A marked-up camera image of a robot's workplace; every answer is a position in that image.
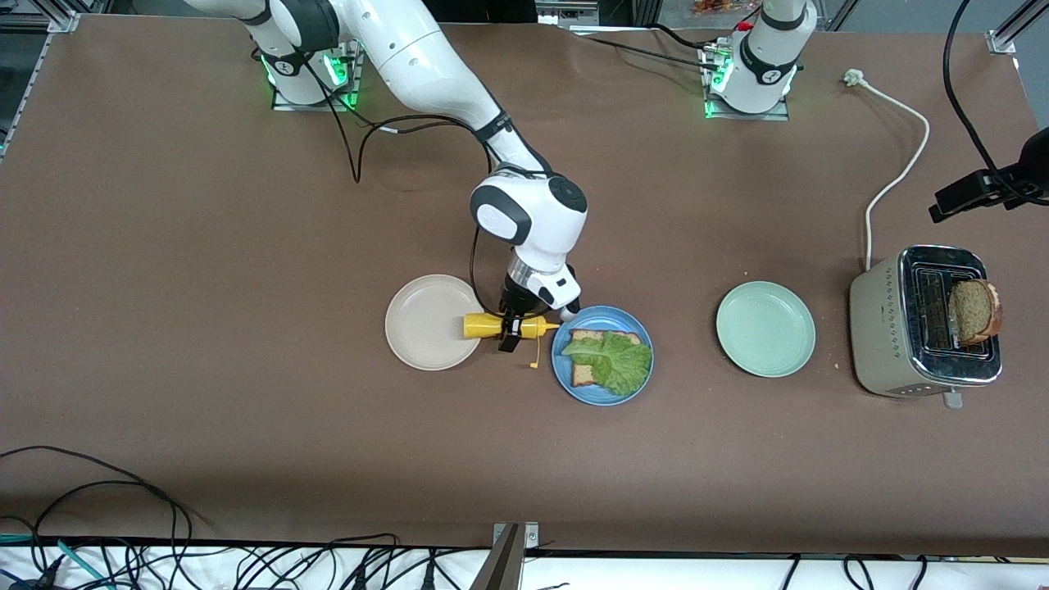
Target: blue plate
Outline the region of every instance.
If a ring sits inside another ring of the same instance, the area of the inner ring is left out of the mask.
[[[633,332],[641,337],[641,341],[652,347],[652,339],[648,337],[648,332],[641,322],[630,314],[618,308],[608,305],[594,305],[579,312],[576,319],[562,323],[554,336],[554,343],[551,346],[553,355],[554,375],[561,382],[564,391],[572,394],[577,400],[591,405],[618,405],[629,401],[641,393],[651,379],[651,371],[656,368],[656,350],[652,347],[652,364],[648,372],[648,379],[641,384],[641,388],[629,396],[617,396],[600,385],[583,385],[574,387],[572,385],[572,357],[561,354],[561,351],[569,345],[572,340],[573,330],[618,330],[621,332]]]

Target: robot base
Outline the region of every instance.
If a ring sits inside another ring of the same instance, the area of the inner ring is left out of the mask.
[[[721,37],[718,42],[699,49],[701,63],[712,63],[719,67],[725,65],[725,58],[731,54],[732,42],[727,37]],[[703,93],[706,97],[704,109],[707,119],[740,119],[745,121],[787,121],[787,98],[779,99],[776,106],[765,112],[750,113],[738,111],[728,105],[725,99],[715,94],[710,86],[714,78],[721,73],[720,70],[703,70]]]
[[[364,70],[364,48],[354,40],[340,44],[331,52],[341,59],[341,67],[344,68],[346,77],[346,84],[340,88],[336,88],[331,92],[331,105],[339,112],[357,110],[357,100],[361,90],[361,72]],[[271,102],[273,110],[291,112],[328,111],[328,106],[325,102],[316,105],[296,104],[278,92],[273,83],[270,84],[270,87],[273,89],[273,100]]]

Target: plate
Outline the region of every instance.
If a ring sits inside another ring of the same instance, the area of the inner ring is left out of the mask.
[[[480,343],[463,337],[463,316],[483,311],[466,282],[443,274],[422,276],[402,287],[386,309],[386,341],[409,366],[450,368]]]
[[[557,335],[554,336],[554,343],[550,347],[553,356],[554,375],[557,376],[557,380],[560,381],[564,391],[572,394],[572,397],[591,405],[618,405],[634,399],[635,396],[641,393],[641,389],[645,388],[645,385],[648,384],[648,379],[651,379],[651,372],[656,368],[655,349],[652,349],[652,363],[648,371],[648,379],[645,379],[645,382],[641,384],[641,387],[637,392],[628,396],[617,396],[600,385],[573,386],[572,357],[561,354],[561,351],[572,340],[573,330],[618,330],[621,332],[633,332],[641,337],[642,342],[652,347],[652,339],[648,337],[645,326],[641,325],[641,322],[637,318],[623,310],[608,305],[594,305],[593,308],[581,310],[575,319],[561,324],[561,328],[557,330]]]
[[[732,362],[761,377],[786,377],[816,347],[816,324],[790,289],[755,280],[729,291],[718,308],[718,339]]]

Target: light green plate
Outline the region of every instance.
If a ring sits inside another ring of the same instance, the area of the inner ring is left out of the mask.
[[[755,280],[729,291],[718,308],[718,339],[744,371],[786,377],[816,347],[816,324],[790,289]]]

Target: toaster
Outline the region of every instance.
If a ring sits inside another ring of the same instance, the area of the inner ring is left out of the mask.
[[[957,409],[964,388],[994,382],[998,336],[962,346],[947,312],[955,283],[975,278],[987,278],[980,258],[946,246],[912,246],[856,277],[849,315],[860,384],[895,398],[942,395]]]

